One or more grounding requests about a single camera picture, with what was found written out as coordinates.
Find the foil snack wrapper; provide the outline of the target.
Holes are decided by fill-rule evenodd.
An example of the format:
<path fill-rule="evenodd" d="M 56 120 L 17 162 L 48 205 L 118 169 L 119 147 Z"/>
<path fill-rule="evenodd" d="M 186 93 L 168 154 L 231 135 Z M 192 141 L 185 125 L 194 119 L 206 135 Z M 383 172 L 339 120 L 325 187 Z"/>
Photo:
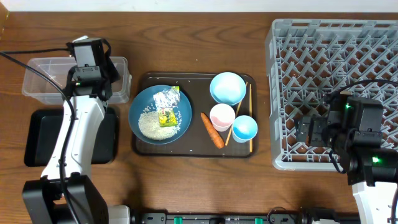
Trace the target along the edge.
<path fill-rule="evenodd" d="M 160 126 L 162 128 L 176 126 L 178 123 L 174 108 L 180 102 L 179 86 L 171 86 L 169 89 L 162 90 L 154 94 L 153 99 L 158 112 Z"/>

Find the light blue plastic cup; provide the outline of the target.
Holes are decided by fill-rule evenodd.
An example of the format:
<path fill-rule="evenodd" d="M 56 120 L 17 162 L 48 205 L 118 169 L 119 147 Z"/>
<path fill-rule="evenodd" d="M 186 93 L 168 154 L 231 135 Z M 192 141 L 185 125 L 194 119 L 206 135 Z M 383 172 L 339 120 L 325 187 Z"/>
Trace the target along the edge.
<path fill-rule="evenodd" d="M 250 116 L 248 115 L 241 115 L 238 116 L 232 125 L 232 136 L 233 139 L 238 143 L 244 143 L 250 140 L 250 130 L 249 130 L 249 123 L 250 123 Z M 252 138 L 254 138 L 258 132 L 258 125 L 256 121 L 252 118 Z"/>

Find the light blue bowl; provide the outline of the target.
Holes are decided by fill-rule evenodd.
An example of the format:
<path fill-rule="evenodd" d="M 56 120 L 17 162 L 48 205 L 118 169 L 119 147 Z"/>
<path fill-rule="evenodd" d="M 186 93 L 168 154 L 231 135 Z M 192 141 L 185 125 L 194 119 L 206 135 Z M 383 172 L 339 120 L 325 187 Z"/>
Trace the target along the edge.
<path fill-rule="evenodd" d="M 217 103 L 234 106 L 246 96 L 246 83 L 236 73 L 219 73 L 210 83 L 210 95 Z"/>

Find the pink plastic cup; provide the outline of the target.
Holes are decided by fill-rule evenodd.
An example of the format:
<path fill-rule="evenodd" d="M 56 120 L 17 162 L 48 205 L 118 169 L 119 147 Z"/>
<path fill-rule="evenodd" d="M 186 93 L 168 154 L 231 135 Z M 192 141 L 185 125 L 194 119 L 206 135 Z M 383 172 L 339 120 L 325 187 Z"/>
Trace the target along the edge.
<path fill-rule="evenodd" d="M 226 131 L 233 124 L 235 118 L 234 109 L 224 103 L 215 105 L 210 111 L 210 121 L 219 132 Z"/>

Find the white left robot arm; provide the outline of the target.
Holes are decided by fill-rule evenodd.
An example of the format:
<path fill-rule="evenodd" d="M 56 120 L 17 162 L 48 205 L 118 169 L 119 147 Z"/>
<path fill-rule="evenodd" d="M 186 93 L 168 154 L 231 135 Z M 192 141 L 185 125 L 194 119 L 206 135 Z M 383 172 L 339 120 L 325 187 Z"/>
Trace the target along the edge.
<path fill-rule="evenodd" d="M 70 70 L 63 91 L 63 120 L 52 157 L 22 197 L 33 223 L 109 223 L 108 206 L 90 179 L 96 136 L 111 96 L 98 65 Z"/>

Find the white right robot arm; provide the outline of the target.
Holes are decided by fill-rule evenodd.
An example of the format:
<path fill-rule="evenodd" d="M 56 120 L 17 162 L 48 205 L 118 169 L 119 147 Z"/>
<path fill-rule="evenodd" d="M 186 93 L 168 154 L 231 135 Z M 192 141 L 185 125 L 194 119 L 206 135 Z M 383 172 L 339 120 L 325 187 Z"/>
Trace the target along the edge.
<path fill-rule="evenodd" d="M 381 146 L 380 101 L 340 95 L 328 114 L 295 120 L 296 140 L 330 148 L 353 189 L 361 223 L 397 223 L 397 151 Z"/>

